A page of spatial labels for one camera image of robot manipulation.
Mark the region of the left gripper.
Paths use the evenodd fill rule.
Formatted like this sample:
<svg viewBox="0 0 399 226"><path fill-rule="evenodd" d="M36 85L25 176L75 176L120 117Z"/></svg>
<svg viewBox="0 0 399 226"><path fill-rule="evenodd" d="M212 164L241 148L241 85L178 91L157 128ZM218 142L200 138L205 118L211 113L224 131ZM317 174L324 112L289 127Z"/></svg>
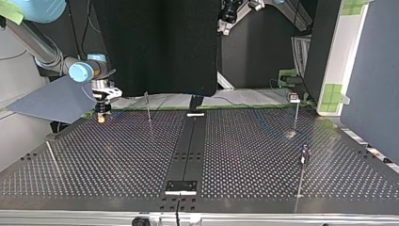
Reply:
<svg viewBox="0 0 399 226"><path fill-rule="evenodd" d="M237 10L243 4L243 0L222 0L222 10L219 12L219 19L226 23L235 23Z"/></svg>

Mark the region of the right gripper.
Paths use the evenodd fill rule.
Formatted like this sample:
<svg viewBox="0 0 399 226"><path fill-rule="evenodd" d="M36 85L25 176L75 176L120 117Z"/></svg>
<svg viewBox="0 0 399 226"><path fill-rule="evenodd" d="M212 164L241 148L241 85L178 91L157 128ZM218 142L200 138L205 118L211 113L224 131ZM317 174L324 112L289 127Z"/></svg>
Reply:
<svg viewBox="0 0 399 226"><path fill-rule="evenodd" d="M105 122L105 116L103 114L108 114L111 111L111 104L109 100L97 101L94 107L96 113L98 113L98 123Z"/></svg>

